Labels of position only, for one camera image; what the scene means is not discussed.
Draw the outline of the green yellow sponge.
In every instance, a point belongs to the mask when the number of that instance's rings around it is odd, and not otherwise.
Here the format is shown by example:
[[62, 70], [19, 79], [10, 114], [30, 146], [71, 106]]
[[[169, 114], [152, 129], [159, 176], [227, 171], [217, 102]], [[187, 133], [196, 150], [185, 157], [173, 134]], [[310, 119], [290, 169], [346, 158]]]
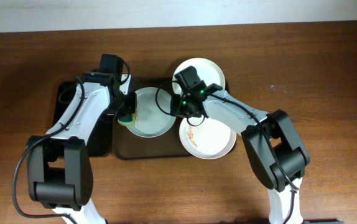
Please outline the green yellow sponge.
[[134, 126], [132, 122], [132, 114], [122, 115], [118, 118], [118, 123], [122, 126], [131, 127]]

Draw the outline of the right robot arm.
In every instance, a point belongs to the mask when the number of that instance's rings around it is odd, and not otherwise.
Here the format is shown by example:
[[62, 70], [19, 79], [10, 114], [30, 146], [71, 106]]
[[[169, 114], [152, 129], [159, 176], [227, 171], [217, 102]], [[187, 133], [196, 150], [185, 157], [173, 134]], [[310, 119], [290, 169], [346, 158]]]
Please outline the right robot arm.
[[193, 66], [174, 75], [182, 90], [170, 104], [173, 116], [215, 119], [241, 135], [251, 168], [268, 190], [270, 223], [303, 223], [300, 185], [310, 155], [289, 115], [254, 109], [222, 86], [207, 85]]

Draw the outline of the white plate top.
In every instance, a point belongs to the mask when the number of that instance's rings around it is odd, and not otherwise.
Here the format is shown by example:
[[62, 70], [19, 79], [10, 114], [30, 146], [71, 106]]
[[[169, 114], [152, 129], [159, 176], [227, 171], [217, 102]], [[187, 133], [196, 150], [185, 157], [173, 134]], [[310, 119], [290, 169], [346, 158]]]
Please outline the white plate top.
[[199, 80], [194, 82], [193, 76], [191, 76], [191, 86], [194, 86], [203, 80], [206, 86], [215, 83], [221, 86], [222, 89], [226, 89], [226, 80], [223, 71], [215, 62], [206, 58], [191, 58], [182, 62], [174, 71], [174, 75], [182, 70], [185, 70], [189, 66], [193, 66], [196, 69], [199, 77]]

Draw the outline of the white plate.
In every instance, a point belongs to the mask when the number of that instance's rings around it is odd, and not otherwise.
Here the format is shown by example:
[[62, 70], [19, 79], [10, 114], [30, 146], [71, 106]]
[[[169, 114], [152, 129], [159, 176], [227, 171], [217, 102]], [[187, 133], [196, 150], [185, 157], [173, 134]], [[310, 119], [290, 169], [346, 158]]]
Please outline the white plate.
[[191, 155], [201, 159], [218, 159], [227, 155], [236, 143], [237, 133], [220, 121], [211, 118], [183, 119], [179, 138]]
[[221, 86], [222, 89], [226, 89], [226, 80], [223, 71], [215, 62], [206, 58], [191, 58], [182, 62], [174, 71], [174, 75], [182, 70], [185, 70], [189, 66], [193, 66], [196, 69], [199, 77], [199, 80], [194, 82], [193, 76], [191, 76], [191, 86], [194, 86], [203, 80], [206, 86], [215, 83]]
[[154, 138], [166, 133], [175, 123], [176, 117], [167, 115], [159, 109], [155, 102], [158, 88], [145, 87], [135, 91], [137, 95], [134, 126], [128, 130], [142, 138]]

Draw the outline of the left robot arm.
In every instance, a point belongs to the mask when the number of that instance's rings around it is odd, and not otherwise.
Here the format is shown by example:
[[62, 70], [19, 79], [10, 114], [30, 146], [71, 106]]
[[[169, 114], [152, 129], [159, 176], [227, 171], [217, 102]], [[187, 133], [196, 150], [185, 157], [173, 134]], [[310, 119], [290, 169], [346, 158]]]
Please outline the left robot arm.
[[50, 217], [66, 223], [107, 223], [92, 199], [93, 172], [88, 140], [102, 116], [133, 114], [128, 64], [104, 54], [96, 70], [77, 79], [73, 99], [44, 136], [31, 136], [20, 162], [27, 163], [29, 197], [53, 210]]

